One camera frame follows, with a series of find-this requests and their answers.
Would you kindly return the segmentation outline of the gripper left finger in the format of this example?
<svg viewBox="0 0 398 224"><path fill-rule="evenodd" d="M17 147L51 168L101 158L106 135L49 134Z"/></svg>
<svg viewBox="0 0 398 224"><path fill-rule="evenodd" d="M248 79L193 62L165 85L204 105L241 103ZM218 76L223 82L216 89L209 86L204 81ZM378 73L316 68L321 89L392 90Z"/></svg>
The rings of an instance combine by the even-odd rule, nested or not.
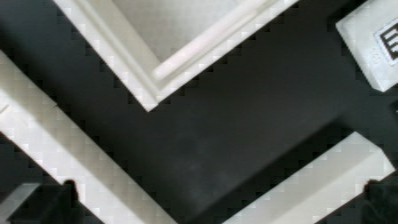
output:
<svg viewBox="0 0 398 224"><path fill-rule="evenodd" d="M74 224L74 183L23 183L0 202L0 224Z"/></svg>

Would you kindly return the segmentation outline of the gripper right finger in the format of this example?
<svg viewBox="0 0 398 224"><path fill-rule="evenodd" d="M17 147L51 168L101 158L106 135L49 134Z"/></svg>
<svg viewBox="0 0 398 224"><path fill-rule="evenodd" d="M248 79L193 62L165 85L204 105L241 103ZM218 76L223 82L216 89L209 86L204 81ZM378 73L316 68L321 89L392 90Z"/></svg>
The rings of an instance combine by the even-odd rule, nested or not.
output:
<svg viewBox="0 0 398 224"><path fill-rule="evenodd" d="M398 185L371 180L364 186L360 224L398 224Z"/></svg>

